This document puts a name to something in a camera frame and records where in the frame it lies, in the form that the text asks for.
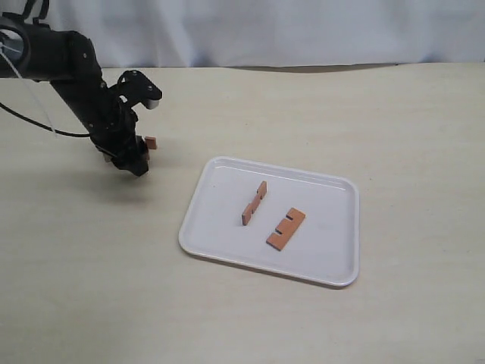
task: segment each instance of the white tray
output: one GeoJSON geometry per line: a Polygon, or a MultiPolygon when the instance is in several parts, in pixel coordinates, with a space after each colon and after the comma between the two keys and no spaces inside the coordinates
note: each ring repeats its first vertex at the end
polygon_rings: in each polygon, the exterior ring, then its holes
{"type": "Polygon", "coordinates": [[[359,194],[349,180],[217,157],[204,168],[179,232],[193,255],[304,281],[344,287],[359,270],[359,194]],[[241,214],[268,192],[243,226],[241,214]],[[290,208],[306,218],[282,251],[266,239],[290,208]]]}

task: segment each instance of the robotic arm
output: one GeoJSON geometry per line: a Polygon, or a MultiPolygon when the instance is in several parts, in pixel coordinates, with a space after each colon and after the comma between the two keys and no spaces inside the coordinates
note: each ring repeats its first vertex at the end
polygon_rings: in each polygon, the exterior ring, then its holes
{"type": "MultiPolygon", "coordinates": [[[[141,176],[149,169],[148,148],[135,126],[132,107],[142,103],[152,109],[161,91],[141,72],[126,71],[108,87],[96,60],[91,41],[74,31],[58,32],[41,24],[49,9],[43,0],[39,17],[30,16],[36,0],[28,0],[22,15],[3,13],[0,17],[0,49],[21,76],[49,82],[88,130],[98,151],[121,170],[141,176]]],[[[0,58],[0,78],[16,77],[0,58]]]]}

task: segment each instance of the wooden block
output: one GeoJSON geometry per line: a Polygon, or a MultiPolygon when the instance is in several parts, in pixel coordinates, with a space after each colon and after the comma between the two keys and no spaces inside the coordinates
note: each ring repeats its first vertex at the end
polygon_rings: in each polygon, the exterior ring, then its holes
{"type": "Polygon", "coordinates": [[[261,182],[259,185],[259,188],[256,190],[256,196],[252,200],[251,203],[249,203],[244,211],[242,212],[242,224],[246,226],[249,223],[249,220],[251,220],[252,214],[255,213],[256,209],[259,206],[259,203],[261,200],[266,196],[266,192],[268,191],[268,184],[266,183],[265,180],[261,182]]]}
{"type": "Polygon", "coordinates": [[[276,226],[275,232],[266,239],[266,243],[276,250],[283,250],[303,220],[305,220],[305,214],[292,207],[286,214],[286,217],[276,226]]]}
{"type": "Polygon", "coordinates": [[[145,143],[146,147],[148,149],[157,149],[157,138],[154,138],[153,136],[146,136],[145,137],[145,143]]]}

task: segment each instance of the white curtain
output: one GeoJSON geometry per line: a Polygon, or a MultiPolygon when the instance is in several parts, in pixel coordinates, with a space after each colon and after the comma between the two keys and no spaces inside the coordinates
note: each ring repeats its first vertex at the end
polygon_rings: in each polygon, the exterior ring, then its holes
{"type": "Polygon", "coordinates": [[[48,21],[91,38],[104,67],[485,59],[485,0],[51,0],[48,21]]]}

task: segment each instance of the beige table surface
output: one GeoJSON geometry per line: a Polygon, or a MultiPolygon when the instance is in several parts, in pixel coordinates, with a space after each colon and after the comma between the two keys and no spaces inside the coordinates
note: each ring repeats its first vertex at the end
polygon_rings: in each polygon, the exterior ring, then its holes
{"type": "MultiPolygon", "coordinates": [[[[485,64],[145,71],[164,98],[136,108],[160,146],[141,179],[2,111],[2,364],[485,359],[485,64]],[[178,230],[217,155],[355,182],[358,280],[331,290],[185,254],[178,230]]],[[[56,127],[84,131],[30,84],[56,127]]],[[[45,120],[18,80],[0,93],[45,120]]]]}

